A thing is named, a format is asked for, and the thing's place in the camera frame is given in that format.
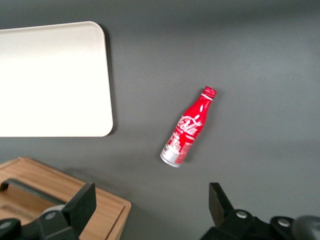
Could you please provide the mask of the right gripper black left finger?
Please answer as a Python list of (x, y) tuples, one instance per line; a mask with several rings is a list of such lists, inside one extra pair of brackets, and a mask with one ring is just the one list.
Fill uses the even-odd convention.
[(0, 220), (2, 240), (78, 240), (97, 207), (94, 183), (85, 183), (65, 204), (47, 208), (22, 225), (18, 218)]

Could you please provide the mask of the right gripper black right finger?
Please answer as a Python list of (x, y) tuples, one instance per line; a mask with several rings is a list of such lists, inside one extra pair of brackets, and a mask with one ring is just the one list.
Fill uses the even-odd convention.
[(214, 226), (202, 240), (294, 240), (294, 219), (274, 216), (264, 222), (244, 209), (235, 209), (221, 185), (208, 187), (208, 207)]

